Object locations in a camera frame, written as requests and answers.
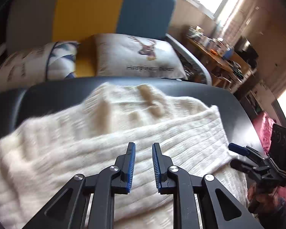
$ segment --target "blue and white pillow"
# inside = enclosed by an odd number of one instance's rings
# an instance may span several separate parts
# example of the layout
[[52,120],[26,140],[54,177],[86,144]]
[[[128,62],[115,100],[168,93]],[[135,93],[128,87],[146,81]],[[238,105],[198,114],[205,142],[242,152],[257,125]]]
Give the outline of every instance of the blue and white pillow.
[[75,77],[78,42],[62,41],[15,52],[0,66],[0,92]]

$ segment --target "yellow and blue chair backrest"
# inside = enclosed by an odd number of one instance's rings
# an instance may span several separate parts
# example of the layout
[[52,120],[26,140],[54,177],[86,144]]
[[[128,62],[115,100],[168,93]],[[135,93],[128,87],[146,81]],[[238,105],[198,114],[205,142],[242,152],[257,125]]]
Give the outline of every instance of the yellow and blue chair backrest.
[[51,41],[77,40],[76,73],[94,76],[92,35],[121,33],[164,39],[175,0],[14,0],[7,47],[14,52]]

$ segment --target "pink fabric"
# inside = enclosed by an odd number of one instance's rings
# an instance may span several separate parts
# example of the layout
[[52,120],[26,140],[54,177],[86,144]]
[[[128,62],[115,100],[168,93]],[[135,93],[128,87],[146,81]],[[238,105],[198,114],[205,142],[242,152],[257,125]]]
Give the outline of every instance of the pink fabric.
[[[259,114],[252,122],[265,154],[270,150],[274,120],[266,112]],[[278,188],[278,195],[286,200],[286,187]]]

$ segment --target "white knit sweater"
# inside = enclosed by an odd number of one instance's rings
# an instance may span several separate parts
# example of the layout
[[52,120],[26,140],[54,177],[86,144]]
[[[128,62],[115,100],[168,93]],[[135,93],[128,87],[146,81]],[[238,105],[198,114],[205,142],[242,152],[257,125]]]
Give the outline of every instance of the white knit sweater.
[[190,174],[214,173],[242,203],[244,174],[233,156],[218,108],[170,97],[150,85],[102,84],[81,104],[31,118],[0,140],[0,221],[22,228],[77,173],[99,173],[136,143],[131,193],[116,195],[115,228],[173,228],[171,195],[157,192],[152,144]]

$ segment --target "throw pillow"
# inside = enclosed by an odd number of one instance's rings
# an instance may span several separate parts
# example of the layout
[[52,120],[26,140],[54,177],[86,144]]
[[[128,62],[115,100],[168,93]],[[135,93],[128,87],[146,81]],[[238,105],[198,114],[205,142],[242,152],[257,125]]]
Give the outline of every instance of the throw pillow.
[[166,41],[124,34],[95,36],[99,76],[184,78],[183,66]]
[[15,52],[0,66],[0,92],[75,77],[78,43],[62,41]]

